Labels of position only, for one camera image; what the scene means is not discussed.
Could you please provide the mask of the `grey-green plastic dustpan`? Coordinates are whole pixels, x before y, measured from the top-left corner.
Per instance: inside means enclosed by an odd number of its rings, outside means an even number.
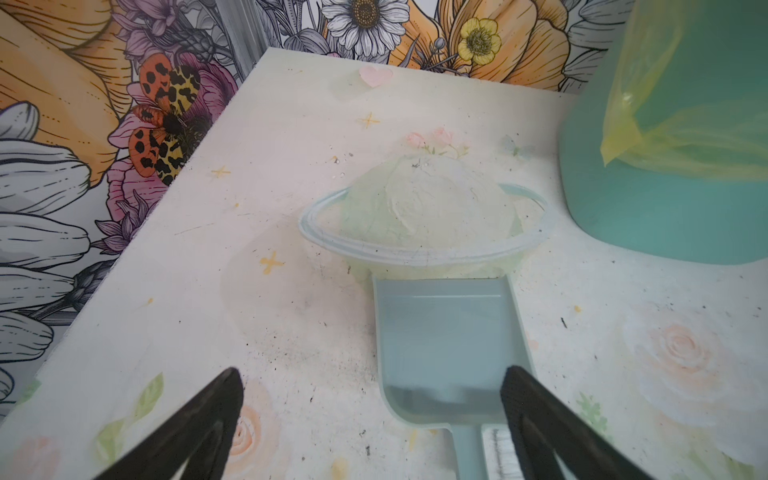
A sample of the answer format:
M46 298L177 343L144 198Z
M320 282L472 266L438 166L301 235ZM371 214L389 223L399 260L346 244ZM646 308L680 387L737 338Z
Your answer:
M446 429L457 476L488 479L481 430L504 425L507 369L534 367L509 277L373 282L379 382L390 412Z

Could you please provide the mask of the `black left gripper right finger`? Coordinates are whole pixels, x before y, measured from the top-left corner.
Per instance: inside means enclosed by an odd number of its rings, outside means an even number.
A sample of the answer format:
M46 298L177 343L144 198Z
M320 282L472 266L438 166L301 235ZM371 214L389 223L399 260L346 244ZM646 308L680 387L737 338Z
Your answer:
M520 366L507 369L500 396L525 479L651 477Z

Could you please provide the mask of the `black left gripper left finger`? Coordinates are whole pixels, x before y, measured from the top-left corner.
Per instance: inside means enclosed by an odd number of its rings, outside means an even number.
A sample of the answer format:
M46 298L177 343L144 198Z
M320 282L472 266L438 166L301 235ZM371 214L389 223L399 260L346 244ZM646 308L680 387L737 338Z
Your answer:
M223 370L147 438L100 473L114 479L221 479L243 406L235 367Z

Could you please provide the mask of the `grey-green hand brush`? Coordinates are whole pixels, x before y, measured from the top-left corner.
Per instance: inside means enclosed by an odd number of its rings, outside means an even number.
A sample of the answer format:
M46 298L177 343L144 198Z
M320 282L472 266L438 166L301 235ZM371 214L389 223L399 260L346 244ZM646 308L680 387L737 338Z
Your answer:
M504 425L487 425L481 433L488 479L523 480L509 428Z

